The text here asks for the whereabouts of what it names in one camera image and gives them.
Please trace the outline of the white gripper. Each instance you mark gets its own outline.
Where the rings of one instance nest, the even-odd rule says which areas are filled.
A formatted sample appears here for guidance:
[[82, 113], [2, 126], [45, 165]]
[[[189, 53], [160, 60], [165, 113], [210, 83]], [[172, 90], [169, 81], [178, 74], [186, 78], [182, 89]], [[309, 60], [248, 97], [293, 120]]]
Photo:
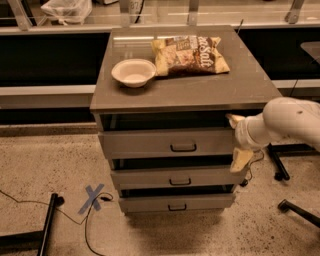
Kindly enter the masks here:
[[244, 116], [228, 113], [226, 118], [232, 128], [235, 128], [235, 138], [240, 148], [235, 147], [230, 171], [240, 172], [253, 157], [252, 150], [258, 150], [263, 144], [257, 143], [249, 134], [248, 120]]

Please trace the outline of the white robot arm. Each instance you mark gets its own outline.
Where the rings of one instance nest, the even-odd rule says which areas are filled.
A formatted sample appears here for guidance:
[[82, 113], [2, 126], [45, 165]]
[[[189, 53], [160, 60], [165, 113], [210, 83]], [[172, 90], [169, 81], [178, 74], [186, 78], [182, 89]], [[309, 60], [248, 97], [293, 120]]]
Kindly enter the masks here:
[[320, 104], [291, 97], [269, 101], [255, 116], [227, 114], [235, 134], [230, 171], [240, 172], [253, 152], [284, 138], [300, 140], [320, 151]]

